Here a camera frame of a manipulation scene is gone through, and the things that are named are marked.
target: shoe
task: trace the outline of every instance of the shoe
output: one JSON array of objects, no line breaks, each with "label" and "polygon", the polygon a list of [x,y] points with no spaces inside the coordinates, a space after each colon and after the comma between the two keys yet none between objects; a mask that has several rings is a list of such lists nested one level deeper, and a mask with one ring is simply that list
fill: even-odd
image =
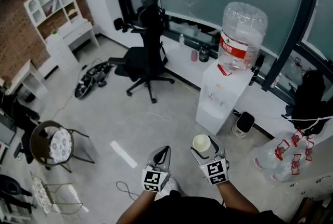
[{"label": "shoe", "polygon": [[171,191],[179,191],[178,182],[174,178],[170,178],[169,181],[166,183],[164,188],[162,189],[159,194],[164,197],[170,194]]}]

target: white desk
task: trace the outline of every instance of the white desk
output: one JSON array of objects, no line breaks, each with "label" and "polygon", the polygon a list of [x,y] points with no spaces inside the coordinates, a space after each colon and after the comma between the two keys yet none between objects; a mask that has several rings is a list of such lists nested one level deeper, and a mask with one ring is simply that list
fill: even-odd
[{"label": "white desk", "polygon": [[99,47],[92,24],[80,16],[62,25],[56,34],[51,34],[45,40],[48,53],[62,72],[67,73],[79,65],[69,45],[85,33],[89,33],[91,41]]},{"label": "white desk", "polygon": [[47,93],[45,80],[42,74],[31,63],[31,60],[28,60],[15,75],[11,81],[10,88],[6,90],[6,94],[12,94],[20,84],[23,84],[27,90],[39,99]]}]

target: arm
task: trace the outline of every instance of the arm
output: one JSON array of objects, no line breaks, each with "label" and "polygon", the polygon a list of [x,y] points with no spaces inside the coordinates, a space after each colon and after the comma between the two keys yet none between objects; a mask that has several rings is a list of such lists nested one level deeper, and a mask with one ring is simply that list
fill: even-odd
[{"label": "arm", "polygon": [[134,223],[154,202],[157,193],[143,191],[137,200],[120,216],[116,224]]},{"label": "arm", "polygon": [[219,183],[217,188],[227,208],[236,209],[246,213],[258,214],[258,209],[247,200],[230,181]]}]

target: brick wall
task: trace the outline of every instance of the brick wall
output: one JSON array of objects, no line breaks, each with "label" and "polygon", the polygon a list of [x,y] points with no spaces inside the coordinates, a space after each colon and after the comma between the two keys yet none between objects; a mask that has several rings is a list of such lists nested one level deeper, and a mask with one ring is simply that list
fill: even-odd
[{"label": "brick wall", "polygon": [[[24,8],[25,1],[0,1],[0,77],[6,82],[10,82],[29,59],[39,68],[49,58],[45,45]],[[76,2],[83,18],[92,22],[86,1],[76,0]],[[47,37],[55,25],[65,22],[63,12],[59,11],[43,22],[39,30],[44,37]]]}]

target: gray floor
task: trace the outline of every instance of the gray floor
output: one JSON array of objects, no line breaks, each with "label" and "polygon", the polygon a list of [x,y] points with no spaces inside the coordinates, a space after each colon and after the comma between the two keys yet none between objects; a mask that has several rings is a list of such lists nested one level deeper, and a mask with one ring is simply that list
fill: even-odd
[{"label": "gray floor", "polygon": [[[126,49],[112,41],[100,38],[101,48],[89,44],[78,53],[80,68],[96,58],[105,61],[108,57],[122,57]],[[33,107],[40,112],[42,120],[52,119],[57,109],[65,105],[72,95],[80,68],[68,75],[57,70],[48,80],[48,94],[42,100],[35,100]],[[31,189],[30,171],[47,183],[72,182],[85,208],[78,214],[65,216],[43,214],[40,208],[33,213],[36,223],[115,223],[123,211],[132,203],[127,193],[116,188],[117,181],[125,181],[130,191],[140,193],[141,172],[147,162],[148,154],[158,147],[170,145],[172,149],[170,170],[182,189],[191,196],[205,196],[222,201],[216,187],[211,187],[203,178],[196,161],[189,150],[192,139],[198,134],[208,134],[195,122],[198,92],[180,81],[174,85],[168,82],[154,82],[153,95],[158,103],[151,104],[144,86],[128,97],[125,90],[133,83],[129,78],[110,74],[108,84],[97,88],[86,99],[71,98],[66,107],[59,111],[55,121],[67,128],[76,128],[90,135],[91,141],[75,137],[76,150],[82,147],[95,159],[96,164],[71,160],[73,170],[69,174],[62,167],[51,171],[39,166],[36,161],[27,165],[25,159],[12,158],[12,152],[20,140],[18,132],[4,161],[4,171],[16,177],[24,187]],[[218,139],[225,145],[227,159],[230,161],[231,182],[252,201],[259,210],[273,210],[284,220],[289,220],[299,206],[301,198],[283,186],[272,186],[260,172],[249,165],[249,151],[265,144],[268,139],[255,129],[240,139],[230,134],[235,121],[231,116],[219,132]],[[131,168],[110,146],[116,141],[137,163]],[[64,188],[60,199],[68,197]]]}]

